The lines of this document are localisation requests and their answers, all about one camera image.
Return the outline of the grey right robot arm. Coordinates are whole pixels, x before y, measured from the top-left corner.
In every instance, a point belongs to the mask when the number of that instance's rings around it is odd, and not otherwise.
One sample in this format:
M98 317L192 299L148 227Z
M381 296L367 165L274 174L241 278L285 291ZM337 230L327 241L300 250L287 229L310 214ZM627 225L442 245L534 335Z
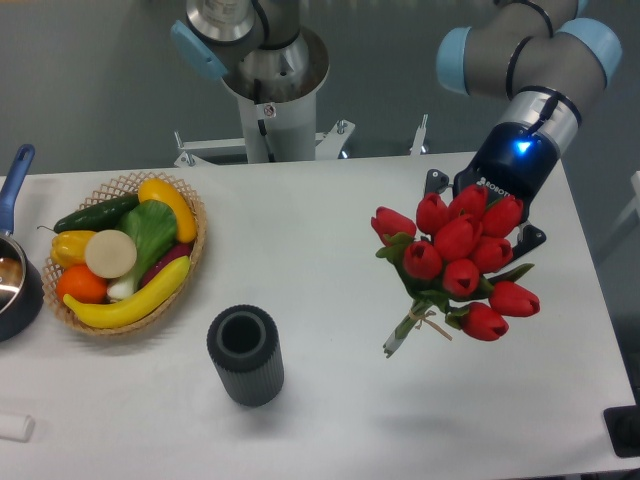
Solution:
M583 1L499 1L483 28L455 28L436 56L439 83L509 105L453 192L484 186L490 200L515 196L528 210L611 83L622 58L616 34L582 17Z

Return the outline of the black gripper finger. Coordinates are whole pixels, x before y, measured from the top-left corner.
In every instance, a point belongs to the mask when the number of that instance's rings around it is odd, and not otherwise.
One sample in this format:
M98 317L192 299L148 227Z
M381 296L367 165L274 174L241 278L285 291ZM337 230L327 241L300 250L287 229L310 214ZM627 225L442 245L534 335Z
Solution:
M450 177L438 169L429 169L424 184L424 196L429 194L442 195L453 188Z
M512 247L512 261L516 261L546 242L546 234L531 223L518 226L516 244Z

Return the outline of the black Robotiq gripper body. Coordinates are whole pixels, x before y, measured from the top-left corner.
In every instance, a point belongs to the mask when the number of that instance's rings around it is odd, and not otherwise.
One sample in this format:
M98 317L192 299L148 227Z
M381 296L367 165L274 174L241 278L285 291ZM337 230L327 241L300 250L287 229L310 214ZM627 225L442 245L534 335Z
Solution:
M555 167L555 145L537 132L527 135L524 125L505 122L495 126L470 164L453 180L455 197L470 185L484 186L489 199L514 196L523 203L522 221L531 203Z

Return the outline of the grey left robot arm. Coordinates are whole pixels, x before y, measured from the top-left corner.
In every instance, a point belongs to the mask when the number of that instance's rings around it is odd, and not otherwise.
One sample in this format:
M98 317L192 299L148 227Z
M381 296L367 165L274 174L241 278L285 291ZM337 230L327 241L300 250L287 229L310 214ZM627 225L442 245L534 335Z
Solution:
M180 57L220 87L231 124L211 159L249 164L421 155L453 143L431 1L190 1Z

